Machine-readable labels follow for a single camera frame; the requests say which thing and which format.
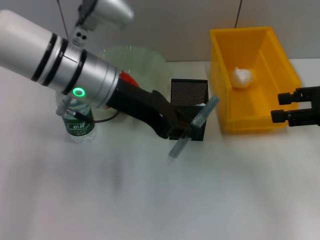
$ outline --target yellow plastic bin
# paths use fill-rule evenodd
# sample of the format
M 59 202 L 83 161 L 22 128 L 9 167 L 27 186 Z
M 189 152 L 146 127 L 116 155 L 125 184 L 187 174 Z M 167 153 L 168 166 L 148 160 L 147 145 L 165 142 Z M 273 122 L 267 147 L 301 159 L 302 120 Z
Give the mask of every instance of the yellow plastic bin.
M 217 114 L 228 133 L 254 133 L 283 128 L 273 123 L 272 110 L 296 110 L 298 103 L 279 105 L 278 94 L 293 92 L 301 81 L 271 27 L 211 30 L 210 78 L 220 97 Z M 234 88 L 230 79 L 236 67 L 249 69 L 253 82 Z

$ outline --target water bottle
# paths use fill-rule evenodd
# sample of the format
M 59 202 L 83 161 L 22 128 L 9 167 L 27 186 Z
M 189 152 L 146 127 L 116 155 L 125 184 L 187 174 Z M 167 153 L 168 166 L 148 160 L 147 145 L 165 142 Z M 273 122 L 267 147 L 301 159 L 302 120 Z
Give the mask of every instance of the water bottle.
M 61 93 L 55 94 L 55 101 L 57 106 L 65 98 L 65 95 Z M 72 99 L 69 108 L 75 112 L 79 112 L 91 119 L 93 119 L 93 114 L 90 105 L 85 104 L 76 99 Z M 67 131 L 68 138 L 73 143 L 88 143 L 94 139 L 96 135 L 95 123 L 88 123 L 83 120 L 78 120 L 73 116 L 67 114 L 66 112 L 62 115 L 62 119 Z

